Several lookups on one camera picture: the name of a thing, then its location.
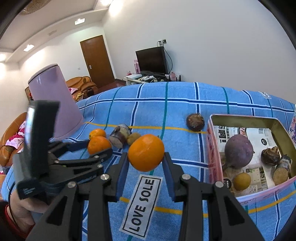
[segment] yellow stripe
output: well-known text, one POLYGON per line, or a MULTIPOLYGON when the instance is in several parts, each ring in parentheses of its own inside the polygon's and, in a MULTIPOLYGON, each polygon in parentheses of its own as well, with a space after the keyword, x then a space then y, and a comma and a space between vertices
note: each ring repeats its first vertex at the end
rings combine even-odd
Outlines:
MULTIPOLYGON (((248 213, 250 214, 250 213, 255 213, 255 212, 260 212, 260 211, 266 210, 266 209, 268 209, 270 207, 273 207, 273 206, 277 205, 278 203, 281 203, 281 202, 287 200, 289 197, 291 197, 295 193, 296 193, 296 191, 293 191, 290 194, 288 194, 287 196, 285 196, 285 197, 283 197, 283 198, 281 198, 281 199, 279 199, 279 200, 277 200, 275 202, 272 202, 272 203, 267 204, 267 205, 262 206, 262 207, 258 207, 257 209, 256 208, 250 209, 248 213)), ((125 197, 121 197, 120 201, 129 203, 129 199, 125 198, 125 197)), ((162 213, 171 213, 171 214, 182 215, 182 210, 178 210, 178 209, 170 209, 170 208, 165 208, 165 207, 155 207, 154 210, 157 211, 157 212, 162 212, 162 213)), ((203 217, 208 218, 209 215, 207 213, 204 213, 203 217)))
MULTIPOLYGON (((92 122, 85 122, 94 126, 101 126, 101 127, 105 127, 106 125, 103 124, 96 124, 96 123, 92 123, 92 122)), ((107 125, 108 127, 116 127, 117 125, 107 125)), ((129 126, 129 128, 133 128, 133 129, 152 129, 152 130, 162 130, 162 126, 129 126)), ((165 127, 166 130, 177 130, 177 131, 186 131, 189 133, 201 133, 201 134, 207 134, 206 131, 191 131, 185 128, 180 128, 180 127, 169 127, 166 126, 165 127)))

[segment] blue tablecloth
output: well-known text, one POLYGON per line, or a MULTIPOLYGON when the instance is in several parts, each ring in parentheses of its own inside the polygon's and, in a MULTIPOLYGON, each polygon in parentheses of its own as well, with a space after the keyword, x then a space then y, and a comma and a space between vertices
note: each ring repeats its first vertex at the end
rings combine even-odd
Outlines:
MULTIPOLYGON (((131 85, 112 89, 78 102, 86 123, 68 141, 87 139, 91 130, 104 128, 109 135, 120 123, 130 125, 133 131, 160 136, 173 162, 182 166, 185 173, 205 181, 208 175, 206 134, 193 133, 186 127, 186 117, 199 112, 207 121, 211 114, 236 114, 275 117, 288 129, 294 113, 294 104, 268 94, 253 91, 237 91, 203 83, 153 83, 131 85)), ((124 149, 113 148, 113 156, 104 162, 105 171, 116 164, 124 149)), ((81 150, 68 153, 63 159, 87 158, 81 150)), ((113 240, 140 240, 119 231, 127 203, 141 172, 131 165, 123 196, 118 203, 110 203, 110 223, 113 240)), ((158 166, 154 176, 163 177, 162 166, 158 166)), ((13 182, 13 170, 9 172, 2 187, 2 196, 7 198, 8 186, 13 182)), ((266 241, 271 241, 280 232, 296 204, 296 184, 285 191, 245 206, 246 211, 257 225, 266 241)), ((155 212, 151 218, 147 241, 178 240, 181 223, 182 203, 173 203, 168 196, 165 181, 162 183, 155 212)), ((83 240, 87 240, 87 212, 85 203, 83 214, 83 240)), ((204 203, 204 236, 208 240, 207 208, 204 203)))

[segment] brown door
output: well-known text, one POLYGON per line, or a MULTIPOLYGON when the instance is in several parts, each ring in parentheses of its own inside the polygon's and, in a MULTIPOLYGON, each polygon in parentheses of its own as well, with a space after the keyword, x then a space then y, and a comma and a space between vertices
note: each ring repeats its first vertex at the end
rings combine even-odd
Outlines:
POLYGON ((114 82, 114 75, 103 36, 80 42, 91 80, 98 88, 114 82))

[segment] wooden floor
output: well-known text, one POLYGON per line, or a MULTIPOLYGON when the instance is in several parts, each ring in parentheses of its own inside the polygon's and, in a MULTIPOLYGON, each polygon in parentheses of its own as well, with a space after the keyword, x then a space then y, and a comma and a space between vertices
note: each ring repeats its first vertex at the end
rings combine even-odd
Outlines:
POLYGON ((117 87, 121 87, 121 86, 125 86, 125 85, 126 85, 125 83, 116 80, 116 81, 114 81, 111 84, 108 84, 106 86, 103 86, 103 87, 99 88, 99 92, 98 93, 102 93, 104 91, 111 90, 111 89, 114 89, 114 88, 117 88, 117 87))

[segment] power cord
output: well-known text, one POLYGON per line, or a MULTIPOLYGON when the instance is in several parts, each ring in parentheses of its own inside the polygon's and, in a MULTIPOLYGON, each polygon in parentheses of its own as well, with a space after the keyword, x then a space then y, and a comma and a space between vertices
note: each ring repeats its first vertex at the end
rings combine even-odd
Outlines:
POLYGON ((13 213, 12 213, 12 210, 11 210, 11 206, 10 206, 10 196, 11 196, 11 193, 12 193, 12 190, 13 190, 13 187, 15 186, 15 183, 13 183, 9 189, 9 194, 8 194, 8 208, 9 208, 9 211, 10 211, 10 214, 11 214, 11 217, 12 217, 12 220, 13 222, 15 223, 15 225, 17 226, 18 229, 20 229, 20 227, 18 226, 16 220, 15 220, 15 217, 13 216, 13 213))
MULTIPOLYGON (((163 46, 163 49, 165 50, 165 52, 167 53, 167 55, 170 57, 170 55, 168 54, 168 52, 166 51, 166 49, 165 49, 165 47, 163 46)), ((172 58, 170 57, 170 60, 171 60, 171 62, 172 62, 172 68, 170 69, 170 72, 169 72, 169 74, 171 73, 171 71, 173 70, 173 61, 172 61, 172 58)))

